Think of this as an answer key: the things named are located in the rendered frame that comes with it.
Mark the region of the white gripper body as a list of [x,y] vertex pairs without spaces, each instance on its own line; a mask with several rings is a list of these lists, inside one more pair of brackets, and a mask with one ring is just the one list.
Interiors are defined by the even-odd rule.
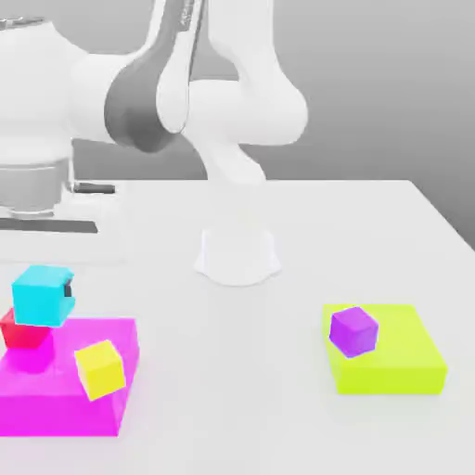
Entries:
[[0,263],[109,264],[127,255],[117,216],[18,220],[0,212]]

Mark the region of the small cyan cube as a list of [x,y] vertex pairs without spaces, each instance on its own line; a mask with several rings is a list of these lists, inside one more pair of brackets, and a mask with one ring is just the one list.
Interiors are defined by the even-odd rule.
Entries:
[[17,324],[36,327],[61,327],[75,298],[64,297],[63,285],[74,273],[68,267],[31,265],[12,284],[13,307]]

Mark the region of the small red cube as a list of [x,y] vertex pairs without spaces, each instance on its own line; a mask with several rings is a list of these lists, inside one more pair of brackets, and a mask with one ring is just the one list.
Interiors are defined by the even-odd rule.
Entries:
[[0,331],[8,349],[37,349],[50,335],[51,330],[51,327],[17,324],[14,307],[11,307],[0,319]]

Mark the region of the small yellow cube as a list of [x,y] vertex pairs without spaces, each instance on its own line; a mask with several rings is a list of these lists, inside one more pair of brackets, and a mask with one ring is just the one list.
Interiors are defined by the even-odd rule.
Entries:
[[74,352],[78,377],[90,402],[126,386],[121,355],[110,340]]

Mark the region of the small purple cube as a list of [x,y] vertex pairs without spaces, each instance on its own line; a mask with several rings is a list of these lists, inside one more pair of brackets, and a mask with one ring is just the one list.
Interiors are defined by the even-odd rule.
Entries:
[[360,306],[331,315],[328,338],[347,358],[374,351],[378,335],[378,321]]

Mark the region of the large magenta box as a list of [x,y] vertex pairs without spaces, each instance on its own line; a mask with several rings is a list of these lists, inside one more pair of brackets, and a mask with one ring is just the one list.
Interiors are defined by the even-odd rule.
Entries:
[[[109,340],[123,361],[126,386],[91,402],[74,353]],[[139,360],[133,318],[70,318],[34,350],[0,358],[0,436],[116,436]]]

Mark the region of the large lime box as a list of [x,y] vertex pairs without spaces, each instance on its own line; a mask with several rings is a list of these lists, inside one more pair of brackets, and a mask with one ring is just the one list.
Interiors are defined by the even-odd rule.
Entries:
[[405,304],[365,304],[379,323],[376,349],[347,358],[328,338],[331,315],[353,307],[325,304],[322,331],[340,394],[439,394],[447,365],[417,311]]

